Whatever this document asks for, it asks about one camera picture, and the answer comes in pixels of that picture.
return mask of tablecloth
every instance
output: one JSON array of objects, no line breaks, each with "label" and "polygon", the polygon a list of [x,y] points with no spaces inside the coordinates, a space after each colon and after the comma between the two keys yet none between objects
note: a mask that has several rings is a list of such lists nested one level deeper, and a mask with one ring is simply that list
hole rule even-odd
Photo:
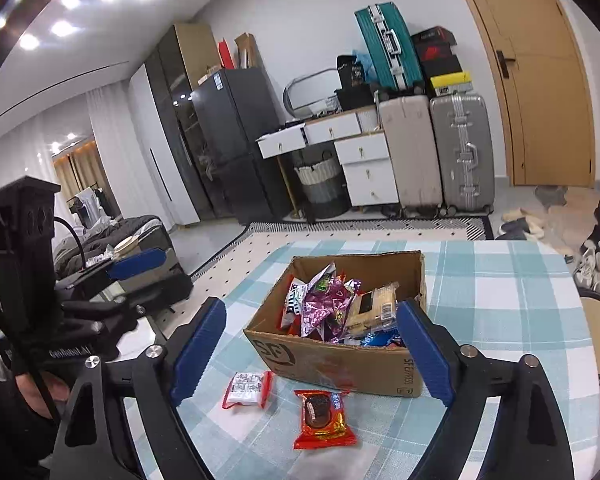
[{"label": "tablecloth", "polygon": [[[598,377],[582,305],[563,258],[533,242],[387,242],[306,240],[266,258],[225,298],[227,324],[195,394],[178,408],[190,437],[217,479],[401,479],[417,464],[445,411],[426,388],[406,399],[352,393],[346,397],[353,447],[293,450],[299,431],[295,389],[276,377],[266,409],[223,410],[235,372],[267,369],[242,333],[293,256],[421,250],[429,317],[459,344],[487,357],[518,361],[533,353],[557,398],[578,480],[589,480],[598,434]],[[462,473],[475,479],[489,442],[498,399],[489,399]],[[136,433],[146,474],[161,478],[146,436]]]}]

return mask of cardboard box on refrigerator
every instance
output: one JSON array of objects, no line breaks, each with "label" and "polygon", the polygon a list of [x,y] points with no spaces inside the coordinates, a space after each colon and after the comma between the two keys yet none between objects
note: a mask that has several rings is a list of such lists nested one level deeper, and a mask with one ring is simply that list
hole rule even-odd
[{"label": "cardboard box on refrigerator", "polygon": [[367,292],[400,283],[398,301],[416,298],[426,310],[424,256],[419,251],[295,257],[269,291],[244,333],[263,361],[280,376],[368,394],[417,397],[422,378],[405,348],[369,348],[288,336],[278,329],[280,311],[295,276],[305,283],[335,262],[336,272],[362,280]]}]

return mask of wooden door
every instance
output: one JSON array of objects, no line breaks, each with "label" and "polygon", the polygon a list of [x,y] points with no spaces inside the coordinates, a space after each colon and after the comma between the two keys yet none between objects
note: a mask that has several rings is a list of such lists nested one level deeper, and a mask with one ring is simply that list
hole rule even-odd
[{"label": "wooden door", "polygon": [[467,1],[494,72],[513,183],[591,186],[589,88],[559,1]]}]

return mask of laundry basket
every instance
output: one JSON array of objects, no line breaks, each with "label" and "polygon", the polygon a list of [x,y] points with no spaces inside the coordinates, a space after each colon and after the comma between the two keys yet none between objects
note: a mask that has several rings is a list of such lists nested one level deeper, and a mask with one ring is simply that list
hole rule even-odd
[{"label": "laundry basket", "polygon": [[315,218],[332,218],[351,207],[344,174],[334,156],[317,164],[295,168]]}]

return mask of box of snacks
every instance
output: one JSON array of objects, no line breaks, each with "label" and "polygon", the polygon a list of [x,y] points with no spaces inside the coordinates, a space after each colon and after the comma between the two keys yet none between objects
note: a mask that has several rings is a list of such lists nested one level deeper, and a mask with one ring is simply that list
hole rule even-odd
[{"label": "box of snacks", "polygon": [[397,302],[426,310],[419,251],[294,258],[244,333],[276,374],[417,397],[422,378],[395,328]]}]

